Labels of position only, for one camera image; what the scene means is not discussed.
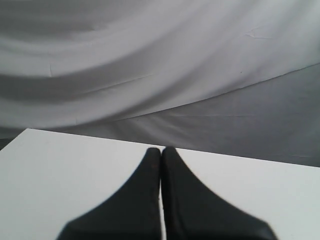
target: white table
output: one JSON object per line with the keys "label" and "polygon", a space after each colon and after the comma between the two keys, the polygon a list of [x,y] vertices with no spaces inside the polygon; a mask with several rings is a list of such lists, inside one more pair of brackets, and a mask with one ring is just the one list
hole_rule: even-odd
{"label": "white table", "polygon": [[[148,147],[25,130],[0,151],[0,239],[54,240],[69,220],[112,195]],[[320,168],[178,152],[204,184],[267,221],[279,240],[320,240]]]}

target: white tabletop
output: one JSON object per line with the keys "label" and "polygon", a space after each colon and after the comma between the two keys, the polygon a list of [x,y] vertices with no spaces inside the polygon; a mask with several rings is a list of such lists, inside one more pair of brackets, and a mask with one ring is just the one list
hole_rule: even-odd
{"label": "white tabletop", "polygon": [[[0,151],[0,239],[54,240],[68,221],[112,195],[148,147],[154,146],[25,130]],[[320,239],[320,168],[178,152],[204,184],[267,221],[279,240]]]}

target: black object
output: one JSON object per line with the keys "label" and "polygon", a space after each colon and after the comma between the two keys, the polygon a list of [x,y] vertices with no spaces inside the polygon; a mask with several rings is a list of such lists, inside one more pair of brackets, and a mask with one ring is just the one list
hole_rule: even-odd
{"label": "black object", "polygon": [[58,240],[160,240],[160,160],[159,149],[149,148],[127,182],[101,205],[69,222]]}
{"label": "black object", "polygon": [[168,240],[277,239],[267,223],[208,189],[173,147],[162,152],[161,193]]}

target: white fabric backdrop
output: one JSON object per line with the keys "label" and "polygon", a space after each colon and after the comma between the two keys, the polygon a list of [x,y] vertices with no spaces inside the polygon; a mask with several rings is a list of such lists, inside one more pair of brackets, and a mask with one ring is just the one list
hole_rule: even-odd
{"label": "white fabric backdrop", "polygon": [[0,138],[82,126],[95,135],[97,123],[319,69],[319,13],[318,0],[0,1]]}

